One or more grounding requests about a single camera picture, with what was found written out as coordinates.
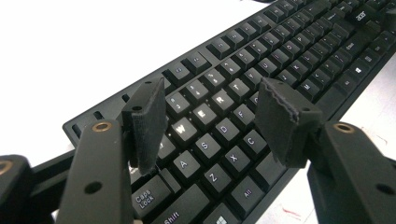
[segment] computer keyboard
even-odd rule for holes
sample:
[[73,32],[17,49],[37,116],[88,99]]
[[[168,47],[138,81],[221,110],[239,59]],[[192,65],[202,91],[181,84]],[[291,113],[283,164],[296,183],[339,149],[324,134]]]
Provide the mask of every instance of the computer keyboard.
[[255,128],[262,77],[340,119],[396,51],[378,15],[396,1],[277,1],[66,122],[115,119],[141,83],[165,78],[168,129],[153,174],[131,168],[144,223],[253,223],[297,172]]

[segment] shift key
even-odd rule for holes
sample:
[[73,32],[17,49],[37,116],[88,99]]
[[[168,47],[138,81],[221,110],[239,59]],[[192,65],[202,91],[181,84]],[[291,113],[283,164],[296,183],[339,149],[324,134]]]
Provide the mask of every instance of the shift key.
[[161,203],[164,203],[172,191],[156,175],[148,183],[132,194],[132,206],[137,218],[144,219]]
[[209,200],[196,184],[192,185],[153,223],[192,223],[209,205]]

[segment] brass screw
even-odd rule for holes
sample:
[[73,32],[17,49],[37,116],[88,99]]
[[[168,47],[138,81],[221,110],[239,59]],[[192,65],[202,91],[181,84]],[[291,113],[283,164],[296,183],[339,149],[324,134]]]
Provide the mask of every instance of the brass screw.
[[334,129],[341,133],[354,133],[355,129],[344,123],[336,123],[333,125]]
[[11,169],[12,161],[0,161],[0,175],[5,174],[9,169]]
[[102,133],[111,129],[113,125],[110,122],[99,122],[93,125],[92,130],[96,133]]

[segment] white surface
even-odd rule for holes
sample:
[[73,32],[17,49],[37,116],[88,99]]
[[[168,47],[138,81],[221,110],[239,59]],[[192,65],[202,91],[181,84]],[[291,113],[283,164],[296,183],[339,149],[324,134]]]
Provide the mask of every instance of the white surface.
[[[63,154],[72,148],[62,130],[66,121],[264,6],[239,0],[1,1],[0,155],[22,154],[36,166]],[[386,139],[386,154],[395,159],[396,80],[377,79],[346,121]],[[304,171],[279,198],[261,222],[316,222]]]

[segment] keyboard frame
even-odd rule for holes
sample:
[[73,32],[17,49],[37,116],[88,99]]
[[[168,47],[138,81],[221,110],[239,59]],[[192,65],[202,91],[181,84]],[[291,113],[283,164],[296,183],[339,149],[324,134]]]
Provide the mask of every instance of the keyboard frame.
[[[108,97],[105,99],[103,102],[94,105],[93,107],[89,108],[88,110],[84,111],[80,115],[74,117],[73,119],[70,119],[63,125],[64,132],[66,133],[67,137],[70,139],[71,143],[73,144],[74,147],[77,147],[78,145],[78,132],[82,132],[83,128],[96,121],[97,118],[95,116],[95,113],[98,114],[97,112],[100,113],[101,116],[103,116],[104,119],[115,119],[117,115],[121,112],[121,109],[125,106],[126,102],[123,100],[123,96],[126,94],[129,97],[132,97],[132,95],[135,93],[135,91],[138,89],[138,87],[144,83],[147,80],[153,79],[155,77],[160,77],[163,75],[163,72],[172,66],[175,63],[179,63],[182,60],[186,59],[188,56],[190,56],[192,53],[199,51],[206,59],[208,62],[211,63],[211,66],[208,67],[204,72],[201,74],[195,76],[194,79],[198,79],[199,77],[203,76],[205,72],[216,68],[218,64],[221,62],[231,58],[235,53],[236,50],[230,54],[229,56],[225,57],[222,60],[219,60],[215,55],[213,55],[207,48],[206,46],[209,45],[214,39],[220,38],[224,35],[226,35],[228,32],[231,30],[234,30],[238,28],[241,24],[250,21],[252,18],[254,18],[257,15],[260,15],[264,19],[267,19],[267,17],[263,14],[264,11],[267,10],[268,7],[265,7],[264,9],[259,10],[258,12],[254,13],[253,15],[245,18],[244,20],[238,22],[236,25],[228,28],[227,30],[224,30],[223,32],[219,33],[218,35],[213,36],[212,38],[206,40],[204,43],[201,45],[185,52],[184,54],[180,55],[179,57],[175,58],[172,62],[169,62],[160,68],[156,69],[155,71],[151,72],[150,74],[146,75],[145,77],[142,77],[135,83],[131,84],[130,86],[124,88],[121,91],[118,91],[117,93],[113,94],[112,96]],[[276,23],[273,23],[272,20],[268,20],[269,24],[271,27],[275,27]],[[260,38],[261,35],[257,36],[253,40],[256,40]],[[248,41],[246,45],[241,47],[240,49],[243,49],[245,46],[247,46],[251,41]],[[327,118],[328,120],[339,120],[341,117],[344,116],[344,114],[348,111],[348,109],[353,105],[353,103],[358,99],[358,97],[361,95],[361,93],[365,90],[365,88],[370,84],[370,82],[375,78],[375,76],[380,72],[380,70],[384,67],[384,65],[389,61],[389,59],[392,57],[392,55],[396,52],[396,45],[394,45],[385,55],[384,57],[378,62],[378,64],[373,68],[373,70],[369,73],[369,75],[366,76],[366,78],[361,82],[361,84],[357,87],[356,90],[352,92],[352,94],[343,102],[343,104],[336,110],[336,112],[330,117]],[[172,92],[177,92],[181,91],[185,86],[188,84],[182,85],[179,88],[176,88]],[[55,158],[52,161],[46,162],[47,165],[50,165],[51,163],[58,164],[59,161],[71,161],[74,155],[74,151],[69,151],[67,153],[64,153],[62,156]],[[265,195],[265,197],[259,202],[259,204],[254,208],[254,210],[247,216],[247,218],[243,221],[243,223],[253,223],[256,222],[263,214],[263,212],[271,205],[271,203],[274,201],[274,199],[278,196],[278,194],[282,191],[283,188],[286,187],[286,185],[291,181],[291,179],[296,175],[298,172],[298,169],[288,169],[286,173],[284,173],[280,179],[276,182],[276,184],[271,188],[271,190],[268,192],[268,194]]]

